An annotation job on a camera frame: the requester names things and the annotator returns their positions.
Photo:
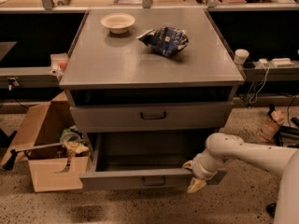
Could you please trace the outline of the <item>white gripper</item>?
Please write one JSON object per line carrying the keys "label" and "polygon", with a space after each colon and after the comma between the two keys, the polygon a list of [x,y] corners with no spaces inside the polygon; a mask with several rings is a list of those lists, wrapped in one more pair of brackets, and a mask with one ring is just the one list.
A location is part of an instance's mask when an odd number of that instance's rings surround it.
{"label": "white gripper", "polygon": [[220,168],[229,163],[228,159],[214,157],[207,149],[197,154],[191,161],[186,161],[182,167],[192,170],[195,177],[188,186],[188,193],[195,193],[206,186],[206,180],[212,179]]}

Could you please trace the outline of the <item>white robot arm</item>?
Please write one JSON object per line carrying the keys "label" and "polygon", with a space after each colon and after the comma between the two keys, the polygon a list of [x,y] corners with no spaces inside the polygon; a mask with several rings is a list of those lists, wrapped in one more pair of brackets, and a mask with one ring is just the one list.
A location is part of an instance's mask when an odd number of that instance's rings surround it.
{"label": "white robot arm", "polygon": [[213,133],[206,148],[182,167],[193,173],[188,193],[195,193],[229,161],[241,160],[280,177],[273,224],[299,224],[299,149],[246,143],[242,138]]}

